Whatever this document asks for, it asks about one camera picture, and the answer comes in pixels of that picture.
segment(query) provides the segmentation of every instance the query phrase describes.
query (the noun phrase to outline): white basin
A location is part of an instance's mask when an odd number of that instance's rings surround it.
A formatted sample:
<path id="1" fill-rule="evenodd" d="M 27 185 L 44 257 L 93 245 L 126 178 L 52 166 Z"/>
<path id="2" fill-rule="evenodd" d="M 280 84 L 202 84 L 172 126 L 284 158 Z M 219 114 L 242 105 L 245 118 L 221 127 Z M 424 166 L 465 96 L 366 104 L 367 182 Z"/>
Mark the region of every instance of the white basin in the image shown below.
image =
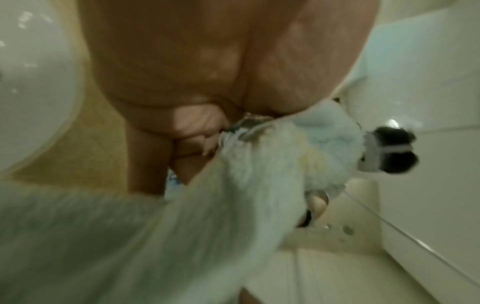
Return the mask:
<path id="1" fill-rule="evenodd" d="M 0 173 L 46 149 L 76 113 L 80 77 L 46 0 L 0 1 Z"/>

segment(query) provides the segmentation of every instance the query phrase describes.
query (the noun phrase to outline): fluffy towel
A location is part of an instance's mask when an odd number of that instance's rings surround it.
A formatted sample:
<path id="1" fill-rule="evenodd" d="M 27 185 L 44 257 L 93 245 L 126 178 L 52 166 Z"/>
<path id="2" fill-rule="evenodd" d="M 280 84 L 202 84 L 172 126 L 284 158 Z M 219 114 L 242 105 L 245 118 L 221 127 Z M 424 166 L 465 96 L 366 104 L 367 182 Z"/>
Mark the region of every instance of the fluffy towel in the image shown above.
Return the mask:
<path id="1" fill-rule="evenodd" d="M 0 302 L 223 303 L 348 180 L 362 133 L 330 101 L 225 148 L 172 203 L 0 183 Z"/>

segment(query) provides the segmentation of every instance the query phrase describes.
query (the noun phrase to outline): person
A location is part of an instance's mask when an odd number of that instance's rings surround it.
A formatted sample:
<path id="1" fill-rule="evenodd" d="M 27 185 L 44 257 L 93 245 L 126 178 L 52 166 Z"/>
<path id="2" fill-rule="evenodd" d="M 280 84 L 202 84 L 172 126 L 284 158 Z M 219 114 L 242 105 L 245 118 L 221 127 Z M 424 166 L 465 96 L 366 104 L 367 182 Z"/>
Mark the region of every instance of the person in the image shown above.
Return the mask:
<path id="1" fill-rule="evenodd" d="M 281 117 L 329 97 L 380 0 L 77 4 L 93 75 L 125 118 L 128 189 L 163 195 L 168 168 L 188 184 L 245 112 Z"/>

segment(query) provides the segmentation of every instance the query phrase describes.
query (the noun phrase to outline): skin fold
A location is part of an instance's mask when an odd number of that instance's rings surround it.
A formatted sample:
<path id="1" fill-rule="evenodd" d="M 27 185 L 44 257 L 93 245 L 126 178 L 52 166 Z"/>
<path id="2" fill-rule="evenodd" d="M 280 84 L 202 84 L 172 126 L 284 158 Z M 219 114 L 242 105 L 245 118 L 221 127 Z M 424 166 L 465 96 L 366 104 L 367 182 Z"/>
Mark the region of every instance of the skin fold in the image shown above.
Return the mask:
<path id="1" fill-rule="evenodd" d="M 78 0 L 96 81 L 126 120 L 130 191 L 187 184 L 245 112 L 329 97 L 380 0 Z"/>

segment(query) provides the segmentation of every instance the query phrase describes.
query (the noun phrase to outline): beige floor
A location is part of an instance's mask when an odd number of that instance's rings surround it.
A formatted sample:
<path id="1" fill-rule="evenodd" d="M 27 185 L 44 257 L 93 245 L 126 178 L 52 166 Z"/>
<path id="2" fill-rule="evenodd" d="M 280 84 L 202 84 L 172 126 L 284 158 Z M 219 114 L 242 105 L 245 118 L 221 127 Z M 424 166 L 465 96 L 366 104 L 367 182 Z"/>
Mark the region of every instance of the beige floor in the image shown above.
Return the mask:
<path id="1" fill-rule="evenodd" d="M 50 149 L 11 177 L 37 184 L 124 191 L 126 149 L 122 119 L 90 76 L 75 0 L 50 1 L 66 25 L 81 67 L 81 110 Z M 365 236 L 360 234 L 363 230 L 358 231 L 350 238 L 340 236 L 336 230 L 296 231 L 267 267 L 251 278 L 248 287 L 266 303 L 277 304 L 435 303 L 385 254 L 365 254 L 371 252 L 360 246 L 365 244 Z"/>

